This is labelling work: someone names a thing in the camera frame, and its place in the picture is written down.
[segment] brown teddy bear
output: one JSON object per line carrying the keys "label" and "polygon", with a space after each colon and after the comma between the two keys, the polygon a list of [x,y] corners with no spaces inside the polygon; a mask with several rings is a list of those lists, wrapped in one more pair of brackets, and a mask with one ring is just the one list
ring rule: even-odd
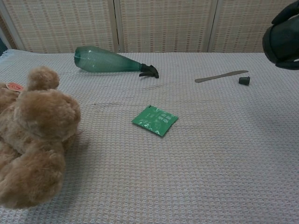
{"label": "brown teddy bear", "polygon": [[62,187],[64,153],[81,113],[75,99],[56,90],[58,85],[58,74],[44,66],[30,71],[22,91],[0,83],[0,206],[36,206]]}

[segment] green packet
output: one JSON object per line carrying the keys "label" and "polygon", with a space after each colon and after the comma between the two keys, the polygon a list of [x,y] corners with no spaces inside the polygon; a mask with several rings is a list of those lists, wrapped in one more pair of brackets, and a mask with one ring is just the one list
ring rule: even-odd
{"label": "green packet", "polygon": [[177,116],[149,105],[132,120],[132,123],[163,137],[177,119]]}

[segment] metal knife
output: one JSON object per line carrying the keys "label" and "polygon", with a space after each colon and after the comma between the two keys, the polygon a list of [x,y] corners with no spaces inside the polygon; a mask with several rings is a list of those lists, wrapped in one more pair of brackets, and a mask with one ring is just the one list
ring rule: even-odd
{"label": "metal knife", "polygon": [[227,76],[234,76],[234,75],[239,75],[239,74],[246,73],[246,72],[248,72],[248,71],[246,71],[246,70],[231,71],[231,72],[228,72],[228,73],[225,73],[225,74],[222,74],[222,75],[218,75],[218,76],[198,78],[198,79],[195,80],[195,82],[196,83],[201,83],[201,82],[208,81],[208,80],[211,80],[211,79],[222,78],[222,77],[227,77]]}

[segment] red tag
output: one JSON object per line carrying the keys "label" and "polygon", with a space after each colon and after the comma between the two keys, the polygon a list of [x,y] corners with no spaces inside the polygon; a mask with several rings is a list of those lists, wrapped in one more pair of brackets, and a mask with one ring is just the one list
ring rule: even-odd
{"label": "red tag", "polygon": [[23,86],[17,83],[7,83],[6,87],[12,91],[17,91],[17,92],[21,92],[24,89]]}

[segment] white textured tablecloth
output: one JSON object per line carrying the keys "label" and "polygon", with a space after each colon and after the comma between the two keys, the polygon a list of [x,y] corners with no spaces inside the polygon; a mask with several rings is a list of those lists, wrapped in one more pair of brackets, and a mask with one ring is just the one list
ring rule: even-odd
{"label": "white textured tablecloth", "polygon": [[[49,66],[82,109],[61,193],[0,209],[0,223],[299,223],[298,71],[264,54],[124,55],[160,78],[82,72],[73,54],[0,57],[1,81],[25,84],[30,69]],[[249,73],[194,81],[234,70]],[[250,85],[238,84],[246,76]],[[147,105],[179,117],[163,138],[131,123]]]}

